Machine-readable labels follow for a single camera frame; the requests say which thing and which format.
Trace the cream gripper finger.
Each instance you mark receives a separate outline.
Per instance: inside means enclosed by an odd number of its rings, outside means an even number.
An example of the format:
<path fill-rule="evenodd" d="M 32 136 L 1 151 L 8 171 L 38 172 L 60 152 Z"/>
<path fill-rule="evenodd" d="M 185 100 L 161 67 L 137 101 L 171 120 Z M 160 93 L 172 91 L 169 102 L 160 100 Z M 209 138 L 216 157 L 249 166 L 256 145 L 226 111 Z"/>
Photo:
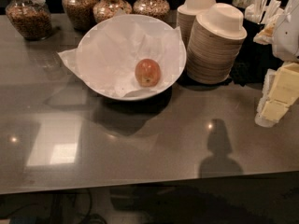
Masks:
<path fill-rule="evenodd" d="M 277 71 L 268 69 L 262 94 L 255 123 L 270 128 L 279 123 L 299 98 L 299 63 L 285 62 Z"/>
<path fill-rule="evenodd" d="M 273 43 L 275 26 L 278 21 L 278 15 L 270 18 L 265 27 L 253 37 L 253 41 L 260 45 L 270 45 Z"/>

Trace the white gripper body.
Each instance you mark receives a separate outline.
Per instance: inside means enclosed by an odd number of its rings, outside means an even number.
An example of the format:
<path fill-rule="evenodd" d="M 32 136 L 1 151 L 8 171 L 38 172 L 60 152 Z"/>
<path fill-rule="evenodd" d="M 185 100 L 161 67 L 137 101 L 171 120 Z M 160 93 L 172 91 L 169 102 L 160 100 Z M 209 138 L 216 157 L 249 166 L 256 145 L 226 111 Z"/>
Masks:
<path fill-rule="evenodd" d="M 299 0 L 289 0 L 279 15 L 273 32 L 272 51 L 284 62 L 299 62 Z"/>

